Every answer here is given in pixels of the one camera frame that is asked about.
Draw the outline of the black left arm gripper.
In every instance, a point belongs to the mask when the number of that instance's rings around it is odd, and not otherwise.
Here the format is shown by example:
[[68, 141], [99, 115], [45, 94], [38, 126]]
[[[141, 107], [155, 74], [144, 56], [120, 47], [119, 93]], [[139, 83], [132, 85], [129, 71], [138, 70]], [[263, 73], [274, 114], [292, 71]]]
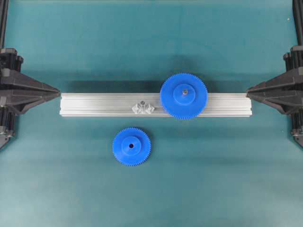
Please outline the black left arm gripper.
[[0, 50], [0, 141], [15, 136], [15, 117], [60, 96], [58, 89], [20, 73], [23, 58], [14, 48]]

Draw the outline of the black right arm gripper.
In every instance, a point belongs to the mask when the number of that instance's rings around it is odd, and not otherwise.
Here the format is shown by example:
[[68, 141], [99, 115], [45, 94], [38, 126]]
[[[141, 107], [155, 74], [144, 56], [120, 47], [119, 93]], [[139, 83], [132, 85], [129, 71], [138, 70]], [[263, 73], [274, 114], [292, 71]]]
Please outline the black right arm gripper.
[[282, 89], [303, 82], [303, 47], [293, 46], [283, 59], [286, 72], [268, 81], [261, 82], [247, 90], [247, 97], [266, 104], [281, 114], [290, 115], [292, 120], [291, 135], [295, 142], [303, 141], [303, 92], [302, 91], [269, 91]]

